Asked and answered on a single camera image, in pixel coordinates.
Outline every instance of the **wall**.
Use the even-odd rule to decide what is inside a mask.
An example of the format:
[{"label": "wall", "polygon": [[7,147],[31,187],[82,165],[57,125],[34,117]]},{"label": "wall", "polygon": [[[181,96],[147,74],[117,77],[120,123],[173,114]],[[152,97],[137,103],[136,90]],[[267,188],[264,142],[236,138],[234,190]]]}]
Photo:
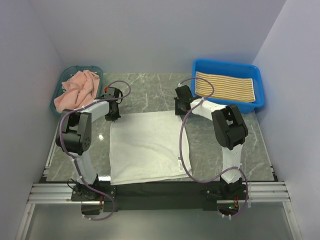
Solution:
[{"label": "wall", "polygon": [[252,63],[285,0],[30,0],[68,65],[190,73],[195,58]]},{"label": "wall", "polygon": [[14,239],[57,119],[49,111],[62,61],[26,0],[0,1],[0,234]]},{"label": "wall", "polygon": [[254,60],[266,105],[258,119],[304,239],[319,239],[320,1],[287,0]]}]

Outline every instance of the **blue bin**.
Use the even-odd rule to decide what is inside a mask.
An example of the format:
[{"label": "blue bin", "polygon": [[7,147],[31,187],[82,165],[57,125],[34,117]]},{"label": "blue bin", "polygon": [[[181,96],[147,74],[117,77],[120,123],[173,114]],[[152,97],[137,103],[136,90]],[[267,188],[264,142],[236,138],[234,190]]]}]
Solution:
[{"label": "blue bin", "polygon": [[55,87],[55,90],[54,90],[54,93],[53,93],[53,96],[51,99],[50,109],[55,115],[57,115],[57,116],[61,115],[60,112],[57,112],[56,106],[54,103],[55,98],[59,97],[60,95],[62,95],[64,93],[61,83],[68,81],[68,79],[70,79],[78,71],[83,72],[84,70],[89,70],[99,76],[100,82],[99,82],[99,87],[98,87],[98,91],[96,93],[96,96],[98,97],[100,95],[101,87],[102,87],[102,83],[103,83],[104,71],[102,71],[102,69],[97,66],[71,66],[71,67],[67,68],[66,70],[64,70],[63,73],[61,74],[60,79]]},{"label": "blue bin", "polygon": [[[253,81],[253,89],[255,95],[254,102],[240,102],[218,98],[208,98],[207,100],[223,105],[236,104],[241,113],[250,113],[255,108],[260,108],[265,104],[265,95],[262,85],[261,75],[259,69],[250,64],[233,63],[225,61],[216,61],[210,59],[196,59],[192,66],[192,77],[196,77],[196,72],[205,74],[216,74],[235,78],[250,78]],[[191,81],[191,92],[193,96],[196,95],[195,80]]]}]

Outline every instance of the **pink towel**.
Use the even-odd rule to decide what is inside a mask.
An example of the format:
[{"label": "pink towel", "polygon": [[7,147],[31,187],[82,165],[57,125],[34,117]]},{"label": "pink towel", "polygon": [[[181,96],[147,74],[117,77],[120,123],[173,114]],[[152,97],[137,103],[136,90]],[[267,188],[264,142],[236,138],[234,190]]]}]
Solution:
[{"label": "pink towel", "polygon": [[66,90],[54,99],[56,110],[78,109],[93,102],[97,96],[100,78],[89,70],[78,71],[70,80],[62,83]]}]

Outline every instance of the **striped towel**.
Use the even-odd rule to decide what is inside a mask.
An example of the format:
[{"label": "striped towel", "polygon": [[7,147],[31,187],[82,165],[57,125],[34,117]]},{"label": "striped towel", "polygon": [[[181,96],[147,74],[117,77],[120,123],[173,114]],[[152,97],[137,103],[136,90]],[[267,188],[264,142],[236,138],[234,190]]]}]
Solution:
[{"label": "striped towel", "polygon": [[[206,74],[197,71],[196,77],[208,80],[214,86],[214,99],[226,99],[238,102],[252,103],[256,101],[252,78]],[[206,97],[212,93],[211,86],[203,80],[195,80],[195,93]]]}]

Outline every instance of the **white towel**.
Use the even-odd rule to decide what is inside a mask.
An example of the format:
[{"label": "white towel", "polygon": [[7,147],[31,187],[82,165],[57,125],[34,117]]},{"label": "white towel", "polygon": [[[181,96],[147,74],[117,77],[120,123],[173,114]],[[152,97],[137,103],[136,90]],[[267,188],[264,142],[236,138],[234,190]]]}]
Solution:
[{"label": "white towel", "polygon": [[[182,120],[175,111],[123,114],[110,128],[111,184],[187,177],[179,154]],[[183,160],[191,173],[189,143],[182,136]]]}]

